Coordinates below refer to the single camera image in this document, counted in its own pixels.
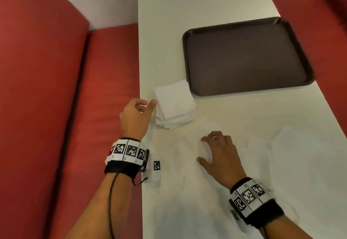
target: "left hand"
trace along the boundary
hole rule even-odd
[[[119,114],[122,137],[135,138],[141,141],[147,133],[156,105],[155,99],[152,99],[150,103],[137,98],[130,100],[124,111]]]

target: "table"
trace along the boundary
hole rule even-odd
[[[272,0],[138,0],[140,96],[151,99],[154,88],[185,79],[182,35],[191,28],[279,16]],[[195,96],[197,120],[207,117],[232,136],[238,147],[251,132],[272,139],[283,126],[311,130],[336,145],[347,141],[317,83],[285,88],[200,98]],[[151,125],[144,141],[165,155],[166,143],[184,134],[188,125],[167,131]],[[156,198],[163,188],[142,186],[143,238],[155,238]]]

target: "stack of napkins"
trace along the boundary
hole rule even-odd
[[[155,95],[158,101],[155,122],[158,126],[172,130],[194,120],[196,103],[187,81],[158,87]]]

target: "brown tray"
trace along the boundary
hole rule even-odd
[[[314,73],[280,17],[190,29],[183,35],[190,90],[197,96],[308,85]]]

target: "right hand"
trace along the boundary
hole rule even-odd
[[[239,180],[247,177],[240,157],[230,136],[212,131],[201,139],[207,142],[212,152],[212,163],[198,157],[197,161],[219,184],[230,190]]]

